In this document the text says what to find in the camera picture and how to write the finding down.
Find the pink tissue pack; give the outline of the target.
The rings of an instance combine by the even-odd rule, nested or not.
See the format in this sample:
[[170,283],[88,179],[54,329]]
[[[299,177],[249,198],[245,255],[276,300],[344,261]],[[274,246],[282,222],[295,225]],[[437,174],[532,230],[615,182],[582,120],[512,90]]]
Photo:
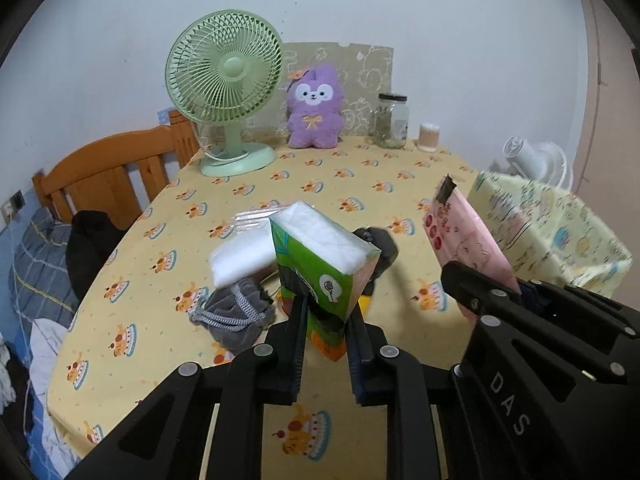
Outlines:
[[423,218],[444,292],[467,318],[505,320],[521,299],[508,259],[451,177],[443,177]]

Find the beige patterned board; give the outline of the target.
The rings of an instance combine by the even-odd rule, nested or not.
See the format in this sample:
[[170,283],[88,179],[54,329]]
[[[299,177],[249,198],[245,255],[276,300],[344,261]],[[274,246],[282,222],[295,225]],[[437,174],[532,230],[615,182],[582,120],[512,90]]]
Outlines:
[[293,77],[303,70],[329,64],[343,86],[343,136],[366,136],[378,95],[392,88],[394,49],[368,44],[286,42],[281,81],[271,100],[243,125],[246,140],[287,136],[285,96]]

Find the cotton swab container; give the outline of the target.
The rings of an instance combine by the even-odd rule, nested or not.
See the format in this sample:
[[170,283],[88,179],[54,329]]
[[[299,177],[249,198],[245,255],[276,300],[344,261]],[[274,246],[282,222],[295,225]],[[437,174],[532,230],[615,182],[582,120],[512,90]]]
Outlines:
[[421,151],[433,153],[438,148],[439,133],[438,125],[422,122],[419,127],[419,136],[416,139],[416,147]]

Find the wall power outlet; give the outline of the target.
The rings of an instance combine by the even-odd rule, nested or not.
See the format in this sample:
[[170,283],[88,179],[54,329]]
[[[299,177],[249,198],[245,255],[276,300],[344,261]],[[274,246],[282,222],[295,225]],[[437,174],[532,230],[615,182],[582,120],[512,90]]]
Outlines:
[[25,205],[24,195],[21,191],[16,191],[8,200],[1,205],[2,214],[12,219]]

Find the black plastic bag roll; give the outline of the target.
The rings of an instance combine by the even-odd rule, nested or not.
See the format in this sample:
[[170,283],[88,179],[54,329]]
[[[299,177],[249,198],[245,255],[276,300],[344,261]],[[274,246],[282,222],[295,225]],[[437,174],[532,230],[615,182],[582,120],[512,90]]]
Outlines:
[[395,262],[398,257],[399,250],[390,232],[386,229],[369,226],[368,228],[358,228],[354,234],[370,243],[380,251],[378,263],[375,265],[373,273],[370,277],[368,286],[373,287],[375,281],[385,273]]

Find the cartoon fabric storage box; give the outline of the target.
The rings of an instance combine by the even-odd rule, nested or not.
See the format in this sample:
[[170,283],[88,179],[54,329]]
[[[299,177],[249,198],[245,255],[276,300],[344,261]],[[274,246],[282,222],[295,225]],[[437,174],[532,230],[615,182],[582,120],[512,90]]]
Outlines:
[[468,201],[521,280],[609,297],[632,266],[625,245],[570,191],[482,171]]

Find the grey drawstring pouch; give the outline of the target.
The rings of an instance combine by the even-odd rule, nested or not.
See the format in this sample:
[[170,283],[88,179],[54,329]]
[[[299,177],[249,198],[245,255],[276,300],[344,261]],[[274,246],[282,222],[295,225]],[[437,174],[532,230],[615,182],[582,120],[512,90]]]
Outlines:
[[250,348],[276,318],[268,292],[251,278],[216,289],[189,312],[190,321],[209,331],[234,356]]

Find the glass jar with lid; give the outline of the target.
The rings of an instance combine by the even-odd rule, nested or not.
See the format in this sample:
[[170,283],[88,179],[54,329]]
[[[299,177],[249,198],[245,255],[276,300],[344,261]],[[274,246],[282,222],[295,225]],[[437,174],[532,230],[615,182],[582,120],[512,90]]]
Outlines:
[[408,139],[408,98],[396,93],[380,93],[373,114],[373,140],[380,148],[399,150]]

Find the green tissue pack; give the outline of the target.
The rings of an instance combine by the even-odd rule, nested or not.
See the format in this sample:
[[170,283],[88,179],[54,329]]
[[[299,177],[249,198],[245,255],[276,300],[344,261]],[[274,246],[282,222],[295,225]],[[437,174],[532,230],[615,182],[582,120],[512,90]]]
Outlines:
[[[304,202],[288,206],[269,221],[283,295],[307,300],[307,336],[322,356],[337,362],[346,353],[345,327],[352,314],[348,308],[369,283],[380,251]],[[311,287],[334,292],[328,276],[337,280],[340,274],[358,285],[343,282],[342,301],[318,307],[308,296]]]

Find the wooden bed headboard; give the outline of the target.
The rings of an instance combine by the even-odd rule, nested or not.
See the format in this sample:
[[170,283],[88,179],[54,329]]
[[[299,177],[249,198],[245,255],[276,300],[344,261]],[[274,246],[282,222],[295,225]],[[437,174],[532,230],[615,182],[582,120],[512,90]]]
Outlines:
[[174,155],[184,167],[197,151],[190,120],[172,110],[167,126],[114,134],[89,143],[47,174],[36,172],[32,184],[40,205],[55,219],[70,223],[76,212],[96,210],[123,230],[142,214],[128,170],[140,172],[146,197],[154,200],[169,183],[165,157]]

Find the white towel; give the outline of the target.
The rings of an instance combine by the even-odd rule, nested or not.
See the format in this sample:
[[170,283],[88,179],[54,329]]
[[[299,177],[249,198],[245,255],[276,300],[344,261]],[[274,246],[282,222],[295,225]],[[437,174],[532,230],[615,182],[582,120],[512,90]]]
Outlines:
[[208,259],[214,289],[229,287],[242,278],[268,269],[276,262],[270,221],[235,234],[215,249]]

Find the white clothing on bed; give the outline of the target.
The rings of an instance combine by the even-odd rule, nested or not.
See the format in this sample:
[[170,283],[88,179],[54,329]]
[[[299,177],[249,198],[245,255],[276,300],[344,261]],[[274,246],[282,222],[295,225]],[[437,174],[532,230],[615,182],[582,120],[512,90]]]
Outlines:
[[43,451],[60,479],[64,479],[78,462],[77,455],[58,434],[47,411],[47,392],[58,352],[66,335],[66,327],[47,318],[37,318],[32,322],[29,341],[29,348],[32,350],[29,376],[36,399],[43,408],[40,441]]

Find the blue plaid pillow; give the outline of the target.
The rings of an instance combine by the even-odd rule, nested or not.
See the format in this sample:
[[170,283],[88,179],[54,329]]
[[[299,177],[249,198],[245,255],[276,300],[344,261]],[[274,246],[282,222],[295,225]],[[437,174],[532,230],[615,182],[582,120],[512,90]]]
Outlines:
[[71,230],[41,207],[16,246],[9,268],[9,295],[26,336],[32,322],[40,318],[69,328],[79,307],[66,266]]

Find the white standing fan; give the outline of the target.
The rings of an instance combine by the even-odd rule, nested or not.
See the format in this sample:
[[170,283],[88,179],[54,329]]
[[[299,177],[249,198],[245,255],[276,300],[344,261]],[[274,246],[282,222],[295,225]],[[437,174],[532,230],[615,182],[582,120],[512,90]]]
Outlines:
[[494,160],[489,169],[567,191],[573,185],[572,165],[562,148],[550,141],[530,143],[511,136],[503,145],[502,159]]

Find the purple plush bunny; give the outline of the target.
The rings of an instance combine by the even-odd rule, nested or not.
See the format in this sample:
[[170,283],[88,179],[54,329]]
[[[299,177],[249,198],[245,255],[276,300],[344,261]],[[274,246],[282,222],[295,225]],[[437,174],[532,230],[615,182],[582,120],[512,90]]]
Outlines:
[[304,70],[286,92],[288,146],[335,148],[345,119],[344,92],[334,66],[323,64]]

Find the black clothing on bed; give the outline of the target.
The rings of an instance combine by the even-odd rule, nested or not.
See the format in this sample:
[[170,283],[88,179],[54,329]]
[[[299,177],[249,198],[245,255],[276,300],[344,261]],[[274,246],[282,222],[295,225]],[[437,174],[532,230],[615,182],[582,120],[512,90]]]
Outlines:
[[104,211],[82,210],[73,216],[65,258],[70,284],[79,302],[84,300],[125,234]]

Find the green desk fan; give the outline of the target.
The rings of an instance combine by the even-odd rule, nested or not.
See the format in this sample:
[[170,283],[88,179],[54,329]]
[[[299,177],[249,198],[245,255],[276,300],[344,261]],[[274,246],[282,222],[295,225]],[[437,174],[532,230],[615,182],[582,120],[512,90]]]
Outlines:
[[179,35],[166,61],[165,86],[193,126],[201,174],[233,177],[274,162],[274,149],[245,141],[243,126],[270,101],[281,74],[280,35],[254,13],[209,13]]

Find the clear zip bag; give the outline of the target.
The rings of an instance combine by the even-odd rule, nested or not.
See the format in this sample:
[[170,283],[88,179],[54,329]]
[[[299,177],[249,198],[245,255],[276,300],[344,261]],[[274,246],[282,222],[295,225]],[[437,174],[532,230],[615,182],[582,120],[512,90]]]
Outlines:
[[241,211],[232,218],[232,224],[237,231],[259,228],[267,222],[271,216],[286,208],[288,208],[288,205],[269,206],[266,208]]

